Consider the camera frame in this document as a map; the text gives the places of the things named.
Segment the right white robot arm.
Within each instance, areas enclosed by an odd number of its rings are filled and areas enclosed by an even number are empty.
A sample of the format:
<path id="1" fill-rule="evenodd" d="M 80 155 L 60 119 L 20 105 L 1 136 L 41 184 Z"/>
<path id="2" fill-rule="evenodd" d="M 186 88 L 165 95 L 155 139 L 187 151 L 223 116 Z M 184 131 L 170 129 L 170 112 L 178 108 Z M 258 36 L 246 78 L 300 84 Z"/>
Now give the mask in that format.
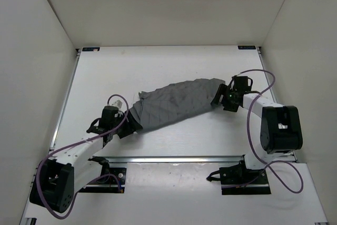
<path id="1" fill-rule="evenodd" d="M 272 162 L 284 154 L 299 150 L 303 145 L 298 109 L 272 102 L 252 90 L 248 76 L 234 76 L 229 85 L 220 84 L 212 105 L 222 105 L 225 111 L 247 109 L 246 130 L 250 152 L 237 165 L 220 168 L 217 173 L 224 185 L 243 187 L 260 178 Z M 253 145 L 250 131 L 252 114 L 261 120 L 260 141 Z"/>

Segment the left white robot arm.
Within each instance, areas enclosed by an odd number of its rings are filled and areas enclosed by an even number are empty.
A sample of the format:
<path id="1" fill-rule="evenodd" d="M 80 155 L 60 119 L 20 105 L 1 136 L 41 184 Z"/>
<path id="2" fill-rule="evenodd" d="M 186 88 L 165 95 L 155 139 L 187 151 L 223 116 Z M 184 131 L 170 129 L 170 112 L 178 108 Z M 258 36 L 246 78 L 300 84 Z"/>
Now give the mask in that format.
<path id="1" fill-rule="evenodd" d="M 105 106 L 88 128 L 88 139 L 55 150 L 40 162 L 29 201 L 62 219 L 61 214 L 72 210 L 77 193 L 88 184 L 115 184 L 115 192 L 120 193 L 118 174 L 108 159 L 96 153 L 115 135 L 124 138 L 141 129 L 134 107 L 121 112 L 117 106 Z"/>

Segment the grey pleated skirt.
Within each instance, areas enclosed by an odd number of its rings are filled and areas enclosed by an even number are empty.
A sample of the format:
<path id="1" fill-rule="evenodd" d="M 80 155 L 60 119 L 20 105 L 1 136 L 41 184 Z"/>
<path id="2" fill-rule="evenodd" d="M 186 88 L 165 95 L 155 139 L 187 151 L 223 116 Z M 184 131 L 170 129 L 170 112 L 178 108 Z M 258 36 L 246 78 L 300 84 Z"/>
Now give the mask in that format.
<path id="1" fill-rule="evenodd" d="M 212 111 L 220 79 L 196 79 L 172 83 L 154 91 L 142 91 L 129 111 L 130 126 L 137 133 L 154 131 Z"/>

